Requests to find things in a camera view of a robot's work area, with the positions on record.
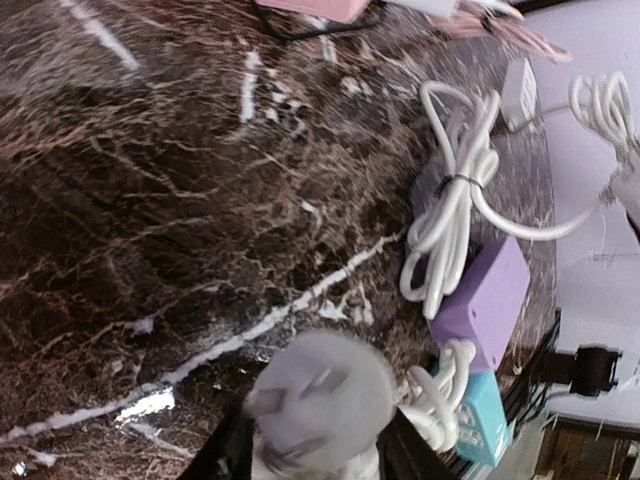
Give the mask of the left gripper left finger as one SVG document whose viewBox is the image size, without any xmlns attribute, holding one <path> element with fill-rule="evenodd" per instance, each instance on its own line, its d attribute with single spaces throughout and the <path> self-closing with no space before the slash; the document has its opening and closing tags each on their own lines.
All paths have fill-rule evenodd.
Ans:
<svg viewBox="0 0 640 480">
<path fill-rule="evenodd" d="M 228 409 L 179 480 L 250 480 L 253 435 L 253 420 Z"/>
</svg>

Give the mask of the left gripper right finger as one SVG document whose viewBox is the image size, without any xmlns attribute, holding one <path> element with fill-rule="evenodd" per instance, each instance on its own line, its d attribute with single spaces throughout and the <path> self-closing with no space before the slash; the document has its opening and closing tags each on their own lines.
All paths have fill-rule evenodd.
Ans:
<svg viewBox="0 0 640 480">
<path fill-rule="evenodd" d="M 381 480 L 462 479 L 472 466 L 457 455 L 437 454 L 399 408 L 378 436 L 376 447 Z"/>
</svg>

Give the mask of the white three-pin plug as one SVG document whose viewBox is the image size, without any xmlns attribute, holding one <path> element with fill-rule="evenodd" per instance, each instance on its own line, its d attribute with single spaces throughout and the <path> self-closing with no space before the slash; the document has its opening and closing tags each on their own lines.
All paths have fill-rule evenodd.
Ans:
<svg viewBox="0 0 640 480">
<path fill-rule="evenodd" d="M 244 400 L 257 458 L 286 476 L 341 473 L 392 420 L 394 387 L 388 361 L 366 342 L 334 330 L 297 335 Z"/>
</svg>

